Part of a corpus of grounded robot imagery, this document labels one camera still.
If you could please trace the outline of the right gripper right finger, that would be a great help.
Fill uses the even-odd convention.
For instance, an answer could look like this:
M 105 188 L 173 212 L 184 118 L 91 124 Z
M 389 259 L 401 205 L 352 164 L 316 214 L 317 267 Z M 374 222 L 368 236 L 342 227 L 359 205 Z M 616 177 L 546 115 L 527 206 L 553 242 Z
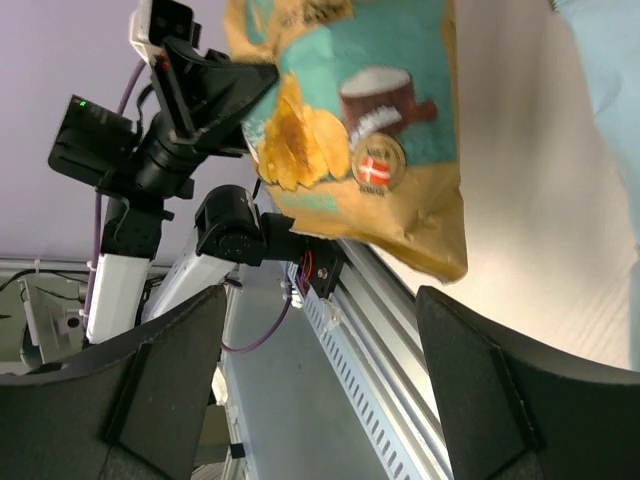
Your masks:
M 639 375 L 545 345 L 433 287 L 419 336 L 457 479 L 636 479 Z

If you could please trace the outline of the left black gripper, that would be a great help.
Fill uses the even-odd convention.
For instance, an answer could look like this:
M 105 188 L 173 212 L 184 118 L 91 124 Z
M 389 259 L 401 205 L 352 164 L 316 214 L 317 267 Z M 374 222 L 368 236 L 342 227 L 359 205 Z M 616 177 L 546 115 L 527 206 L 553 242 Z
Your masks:
M 279 79 L 269 63 L 206 57 L 175 37 L 163 41 L 162 111 L 132 156 L 135 186 L 147 193 L 193 193 L 196 169 L 210 156 L 240 158 L 240 124 Z

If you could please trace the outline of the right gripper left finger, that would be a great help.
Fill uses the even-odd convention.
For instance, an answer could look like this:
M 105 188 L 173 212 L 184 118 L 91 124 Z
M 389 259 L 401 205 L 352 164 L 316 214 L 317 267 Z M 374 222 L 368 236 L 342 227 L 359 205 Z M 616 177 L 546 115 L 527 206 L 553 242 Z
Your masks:
M 2 478 L 190 478 L 226 308 L 211 286 L 99 345 L 2 375 Z

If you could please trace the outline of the tan kettle cooked chips bag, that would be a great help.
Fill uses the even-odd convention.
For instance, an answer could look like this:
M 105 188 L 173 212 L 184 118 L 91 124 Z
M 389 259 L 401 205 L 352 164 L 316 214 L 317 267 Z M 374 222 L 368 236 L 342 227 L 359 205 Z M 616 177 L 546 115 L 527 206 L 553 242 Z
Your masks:
M 462 278 L 454 4 L 230 1 L 224 27 L 234 61 L 278 70 L 242 130 L 293 230 Z

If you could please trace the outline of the light blue cassava chips bag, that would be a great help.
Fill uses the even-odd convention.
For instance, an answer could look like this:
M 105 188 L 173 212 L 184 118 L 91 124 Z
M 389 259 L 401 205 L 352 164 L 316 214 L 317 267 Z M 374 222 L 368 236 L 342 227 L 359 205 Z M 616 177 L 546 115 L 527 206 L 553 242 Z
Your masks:
M 576 41 L 596 125 L 639 192 L 639 2 L 554 1 Z

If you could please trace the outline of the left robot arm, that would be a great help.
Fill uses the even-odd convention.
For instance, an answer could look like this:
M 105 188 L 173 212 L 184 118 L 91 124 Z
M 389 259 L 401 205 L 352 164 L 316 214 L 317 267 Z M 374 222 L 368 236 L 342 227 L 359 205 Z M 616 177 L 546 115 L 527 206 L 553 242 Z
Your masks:
M 91 344 L 133 328 L 162 226 L 174 217 L 166 201 L 192 198 L 192 175 L 208 157 L 247 153 L 241 122 L 279 77 L 271 63 L 200 55 L 175 36 L 161 41 L 149 65 L 160 105 L 149 127 L 74 95 L 48 159 L 55 172 L 116 204 L 99 233 L 87 292 Z

